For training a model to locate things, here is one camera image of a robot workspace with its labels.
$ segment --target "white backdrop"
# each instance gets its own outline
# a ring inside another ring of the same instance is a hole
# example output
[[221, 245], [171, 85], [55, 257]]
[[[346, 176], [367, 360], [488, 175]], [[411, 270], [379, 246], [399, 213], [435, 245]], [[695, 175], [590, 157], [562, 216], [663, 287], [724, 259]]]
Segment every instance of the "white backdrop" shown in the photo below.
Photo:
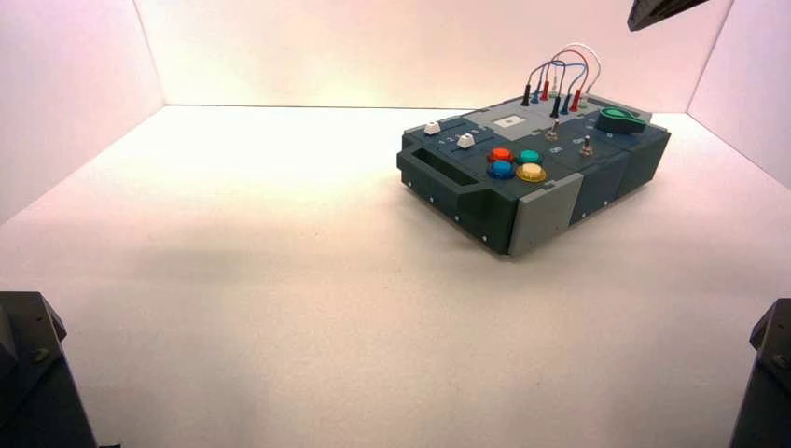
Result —
[[168, 104], [485, 106], [583, 40], [600, 94], [676, 112], [730, 1], [633, 34], [631, 0], [137, 0]]
[[791, 188], [791, 3], [736, 0], [689, 113]]
[[0, 2], [0, 223], [162, 105], [132, 1]]

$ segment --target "gray panel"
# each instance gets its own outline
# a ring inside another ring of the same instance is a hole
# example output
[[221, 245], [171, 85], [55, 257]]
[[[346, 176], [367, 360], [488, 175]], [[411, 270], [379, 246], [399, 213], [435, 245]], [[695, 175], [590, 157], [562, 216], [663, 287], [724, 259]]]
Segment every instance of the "gray panel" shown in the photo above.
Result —
[[582, 175], [549, 181], [543, 189], [520, 199], [508, 253], [519, 255], [565, 231], [569, 226]]
[[[521, 98], [516, 98], [500, 105], [493, 105], [485, 109], [481, 109], [469, 114], [463, 115], [465, 119], [480, 125], [486, 126], [493, 130], [495, 133], [502, 135], [508, 140], [518, 140], [524, 136], [540, 133], [552, 126], [555, 122], [549, 114], [552, 112], [554, 100], [539, 102], [534, 105], [530, 103], [529, 107], [521, 105]], [[568, 115], [560, 115], [558, 119], [561, 123], [572, 119], [579, 119], [586, 117], [589, 114], [591, 117], [598, 117], [600, 107], [593, 104], [588, 104], [585, 109], [579, 109], [579, 112], [570, 113]], [[506, 127], [499, 126], [495, 122], [511, 116], [517, 116], [524, 121], [515, 124], [507, 125]]]

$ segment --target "white push button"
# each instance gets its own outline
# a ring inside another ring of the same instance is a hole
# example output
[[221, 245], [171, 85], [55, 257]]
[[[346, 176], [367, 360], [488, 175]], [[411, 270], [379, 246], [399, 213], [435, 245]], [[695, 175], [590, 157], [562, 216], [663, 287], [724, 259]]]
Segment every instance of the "white push button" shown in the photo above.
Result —
[[466, 133], [459, 137], [459, 141], [456, 143], [461, 149], [467, 149], [475, 145], [475, 138], [472, 136], [471, 133]]
[[425, 128], [423, 128], [423, 132], [426, 135], [434, 135], [435, 133], [439, 133], [440, 131], [442, 131], [442, 129], [439, 127], [439, 123], [437, 123], [436, 121], [432, 121], [426, 124]]

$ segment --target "white label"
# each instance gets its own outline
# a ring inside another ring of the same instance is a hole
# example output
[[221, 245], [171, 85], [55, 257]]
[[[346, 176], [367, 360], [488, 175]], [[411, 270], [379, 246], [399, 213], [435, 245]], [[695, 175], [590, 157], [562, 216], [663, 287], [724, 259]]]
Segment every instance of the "white label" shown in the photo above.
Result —
[[509, 115], [504, 119], [499, 119], [497, 121], [493, 121], [494, 124], [500, 126], [501, 128], [509, 128], [515, 124], [519, 124], [524, 122], [524, 119], [518, 115]]

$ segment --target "green knob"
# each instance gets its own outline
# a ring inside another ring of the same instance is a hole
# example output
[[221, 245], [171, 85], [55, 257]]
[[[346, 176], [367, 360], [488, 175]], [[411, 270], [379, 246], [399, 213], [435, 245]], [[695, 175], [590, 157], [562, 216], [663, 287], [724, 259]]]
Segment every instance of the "green knob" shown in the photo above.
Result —
[[606, 133], [641, 133], [645, 130], [645, 121], [638, 119], [628, 110], [605, 107], [599, 111], [596, 129]]

